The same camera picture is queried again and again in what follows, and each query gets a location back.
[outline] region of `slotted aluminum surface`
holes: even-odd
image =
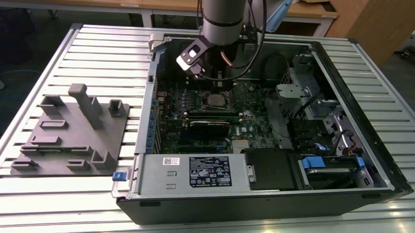
[[[149,65],[148,35],[155,32],[195,34],[195,31],[84,25],[70,30],[42,73],[32,97],[18,111],[0,141],[0,175],[10,172],[18,144],[28,140],[42,111],[36,107],[44,94],[64,95],[70,83],[85,83],[88,94],[100,102],[123,99],[133,108],[120,150],[119,168],[132,165],[140,107]],[[345,39],[276,36],[285,40],[319,41],[383,139],[389,153],[415,188],[413,112],[372,65],[357,45]],[[133,224],[110,195],[110,177],[0,179],[1,232],[110,232],[110,231],[245,231],[245,232],[360,232],[408,233],[415,229],[415,194],[385,204],[372,204],[336,217],[223,222],[201,225]],[[120,183],[119,192],[128,190]]]

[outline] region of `gray cylindrical robot arm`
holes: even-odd
[[[203,1],[203,34],[219,46],[232,44],[240,35],[245,0]]]

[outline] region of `motherboard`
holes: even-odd
[[[161,153],[240,153],[275,148],[264,100],[272,89],[235,82],[228,91],[159,85]]]

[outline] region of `blue latch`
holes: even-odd
[[[303,163],[304,169],[325,167],[323,158],[319,156],[305,157],[304,159],[301,159],[301,163]]]
[[[357,165],[359,165],[359,168],[364,167],[364,161],[361,157],[357,157]]]
[[[327,148],[320,143],[315,143],[313,145],[316,145],[321,151],[327,150]]]
[[[112,181],[127,181],[127,172],[116,171],[112,173]]]

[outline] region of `power supply label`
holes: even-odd
[[[189,186],[232,186],[228,157],[189,157]]]

